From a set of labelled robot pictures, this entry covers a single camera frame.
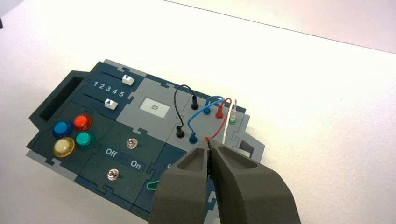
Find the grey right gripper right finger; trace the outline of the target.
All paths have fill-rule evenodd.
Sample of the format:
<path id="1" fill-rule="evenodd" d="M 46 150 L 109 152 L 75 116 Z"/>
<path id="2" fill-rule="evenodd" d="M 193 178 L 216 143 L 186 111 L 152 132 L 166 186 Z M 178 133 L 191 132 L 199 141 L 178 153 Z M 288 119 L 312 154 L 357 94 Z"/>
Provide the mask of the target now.
<path id="1" fill-rule="evenodd" d="M 299 224 L 294 196 L 274 170 L 224 145 L 210 150 L 222 224 Z"/>

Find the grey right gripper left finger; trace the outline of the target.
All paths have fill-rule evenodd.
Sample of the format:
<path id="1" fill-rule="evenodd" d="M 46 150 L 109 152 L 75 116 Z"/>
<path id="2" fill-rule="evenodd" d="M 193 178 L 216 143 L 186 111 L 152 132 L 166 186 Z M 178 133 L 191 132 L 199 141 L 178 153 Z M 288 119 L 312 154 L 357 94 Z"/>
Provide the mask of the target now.
<path id="1" fill-rule="evenodd" d="M 209 147 L 203 141 L 160 177 L 150 224 L 202 224 L 205 220 Z"/>

